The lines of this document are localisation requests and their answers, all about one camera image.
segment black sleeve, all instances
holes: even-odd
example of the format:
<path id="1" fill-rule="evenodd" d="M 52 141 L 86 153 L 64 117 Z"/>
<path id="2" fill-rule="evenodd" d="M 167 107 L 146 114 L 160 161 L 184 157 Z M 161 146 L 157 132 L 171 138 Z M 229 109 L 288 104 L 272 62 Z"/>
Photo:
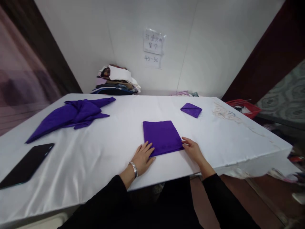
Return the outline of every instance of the black sleeve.
<path id="1" fill-rule="evenodd" d="M 260 228 L 217 174 L 202 183 L 222 229 Z"/>
<path id="2" fill-rule="evenodd" d="M 121 177 L 116 175 L 59 228 L 94 228 L 97 222 L 107 224 L 128 203 L 126 187 Z"/>

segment written number 45-50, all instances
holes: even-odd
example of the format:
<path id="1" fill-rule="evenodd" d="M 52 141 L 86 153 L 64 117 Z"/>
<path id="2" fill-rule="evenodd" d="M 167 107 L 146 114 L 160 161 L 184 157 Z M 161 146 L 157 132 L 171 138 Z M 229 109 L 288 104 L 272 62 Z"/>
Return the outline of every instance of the written number 45-50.
<path id="1" fill-rule="evenodd" d="M 146 55 L 145 55 L 145 60 L 146 61 L 153 60 L 154 62 L 158 62 L 158 58 L 155 58 L 155 57 L 154 58 L 150 58 L 149 56 L 146 56 Z"/>

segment dark wooden door frame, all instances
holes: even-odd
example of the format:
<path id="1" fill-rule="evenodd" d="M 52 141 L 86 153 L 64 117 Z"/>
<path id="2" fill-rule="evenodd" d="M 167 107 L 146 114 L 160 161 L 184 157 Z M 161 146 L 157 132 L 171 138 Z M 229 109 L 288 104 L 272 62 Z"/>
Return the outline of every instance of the dark wooden door frame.
<path id="1" fill-rule="evenodd" d="M 61 94 L 82 93 L 34 0 L 1 0 L 0 5 L 44 64 Z"/>
<path id="2" fill-rule="evenodd" d="M 305 1 L 286 0 L 222 100 L 256 104 L 305 59 Z"/>

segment pink curtain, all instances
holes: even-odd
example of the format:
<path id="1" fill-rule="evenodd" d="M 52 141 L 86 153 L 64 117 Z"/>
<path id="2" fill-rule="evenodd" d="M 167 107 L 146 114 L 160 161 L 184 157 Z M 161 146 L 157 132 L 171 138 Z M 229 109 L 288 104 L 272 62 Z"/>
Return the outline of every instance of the pink curtain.
<path id="1" fill-rule="evenodd" d="M 0 7 L 0 136 L 62 95 Z"/>

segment plastic basket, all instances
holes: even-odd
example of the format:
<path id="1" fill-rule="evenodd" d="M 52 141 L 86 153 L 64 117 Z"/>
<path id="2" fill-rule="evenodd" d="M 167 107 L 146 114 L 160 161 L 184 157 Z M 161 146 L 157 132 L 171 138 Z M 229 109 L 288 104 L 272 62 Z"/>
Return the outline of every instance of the plastic basket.
<path id="1" fill-rule="evenodd" d="M 226 102 L 226 104 L 230 105 L 231 107 L 233 106 L 244 106 L 246 107 L 250 112 L 249 113 L 245 113 L 244 115 L 249 117 L 250 119 L 254 119 L 254 117 L 261 112 L 261 109 L 258 108 L 257 106 L 254 106 L 253 104 L 244 101 L 242 99 L 239 100 L 232 100 L 229 102 Z"/>

